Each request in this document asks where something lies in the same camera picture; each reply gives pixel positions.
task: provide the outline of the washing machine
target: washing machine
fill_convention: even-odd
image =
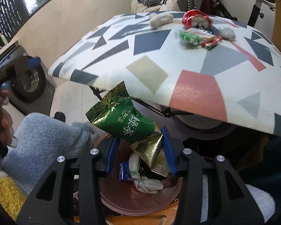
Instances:
[[[0,67],[20,56],[27,56],[17,42],[0,50]],[[50,115],[54,87],[46,79],[42,65],[26,71],[3,85],[9,91],[10,103],[25,116],[29,113]]]

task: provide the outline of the red cloth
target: red cloth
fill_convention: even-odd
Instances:
[[[206,14],[211,14],[209,0],[202,0],[200,11]]]

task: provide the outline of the green snack bag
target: green snack bag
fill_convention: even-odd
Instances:
[[[152,171],[167,175],[160,128],[134,107],[124,82],[110,90],[86,117],[96,127],[129,142]]]

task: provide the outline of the ironing board cover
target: ironing board cover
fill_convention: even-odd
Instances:
[[[210,31],[229,27],[236,41],[211,50],[179,43],[183,12],[156,31],[149,14],[114,16],[83,36],[50,68],[65,80],[110,90],[124,81],[145,101],[281,136],[281,53],[260,31],[212,17]]]

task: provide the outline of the hand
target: hand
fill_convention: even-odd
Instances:
[[[1,97],[6,99],[8,96],[7,90],[1,90]],[[4,109],[1,109],[2,111],[2,118],[1,118],[1,125],[2,125],[2,131],[0,132],[0,140],[5,143],[7,146],[11,145],[11,142],[13,140],[13,133],[10,132],[10,127],[13,124],[13,120],[10,116],[10,114]]]

